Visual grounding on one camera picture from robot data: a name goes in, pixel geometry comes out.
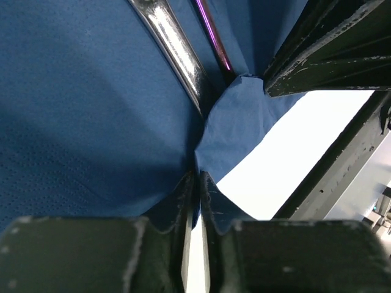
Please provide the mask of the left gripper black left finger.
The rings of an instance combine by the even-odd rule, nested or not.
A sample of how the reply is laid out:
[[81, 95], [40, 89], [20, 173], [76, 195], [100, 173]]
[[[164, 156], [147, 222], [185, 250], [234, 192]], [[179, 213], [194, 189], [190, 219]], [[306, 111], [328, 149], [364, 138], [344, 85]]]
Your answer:
[[139, 217], [17, 218], [1, 235], [1, 291], [184, 292], [194, 181]]

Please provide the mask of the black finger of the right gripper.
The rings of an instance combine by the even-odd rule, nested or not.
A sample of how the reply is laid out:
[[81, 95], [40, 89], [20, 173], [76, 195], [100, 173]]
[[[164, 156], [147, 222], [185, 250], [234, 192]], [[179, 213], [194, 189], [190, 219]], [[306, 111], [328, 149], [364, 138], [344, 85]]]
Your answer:
[[264, 83], [271, 97], [314, 90], [390, 90], [390, 56], [304, 63]]
[[300, 64], [390, 56], [390, 1], [309, 1], [265, 71]]

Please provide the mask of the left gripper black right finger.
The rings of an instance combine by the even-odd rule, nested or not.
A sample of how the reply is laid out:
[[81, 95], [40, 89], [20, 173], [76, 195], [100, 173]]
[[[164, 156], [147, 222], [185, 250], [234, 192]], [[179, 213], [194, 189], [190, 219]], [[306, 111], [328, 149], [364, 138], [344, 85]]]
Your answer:
[[199, 194], [208, 292], [390, 291], [390, 261], [366, 224], [255, 220], [207, 172]]

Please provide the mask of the purple iridescent fork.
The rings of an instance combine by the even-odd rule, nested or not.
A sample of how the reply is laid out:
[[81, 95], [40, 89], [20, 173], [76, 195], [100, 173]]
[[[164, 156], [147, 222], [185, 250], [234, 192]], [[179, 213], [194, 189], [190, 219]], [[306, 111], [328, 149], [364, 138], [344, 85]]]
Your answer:
[[229, 86], [235, 80], [236, 74], [209, 9], [208, 1], [193, 0], [191, 2], [199, 18], [200, 24], [203, 27], [205, 36], [213, 50], [214, 57], [219, 65], [224, 82], [226, 86]]

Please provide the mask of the dark blue paper napkin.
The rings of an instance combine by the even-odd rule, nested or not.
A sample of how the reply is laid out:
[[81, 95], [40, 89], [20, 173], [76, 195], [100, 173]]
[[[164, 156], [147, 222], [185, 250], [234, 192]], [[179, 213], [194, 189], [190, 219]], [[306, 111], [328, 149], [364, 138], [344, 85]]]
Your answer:
[[209, 1], [225, 85], [189, 1], [171, 1], [218, 102], [202, 120], [126, 1], [1, 2], [1, 227], [22, 215], [131, 217], [194, 167], [221, 180], [299, 100], [263, 73], [305, 1]]

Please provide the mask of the silver table knife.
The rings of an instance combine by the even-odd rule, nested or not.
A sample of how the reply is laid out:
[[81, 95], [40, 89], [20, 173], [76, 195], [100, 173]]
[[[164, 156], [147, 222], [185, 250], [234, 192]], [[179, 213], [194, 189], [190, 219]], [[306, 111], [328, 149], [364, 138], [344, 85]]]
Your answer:
[[190, 41], [167, 1], [131, 0], [199, 114], [206, 118], [213, 87]]

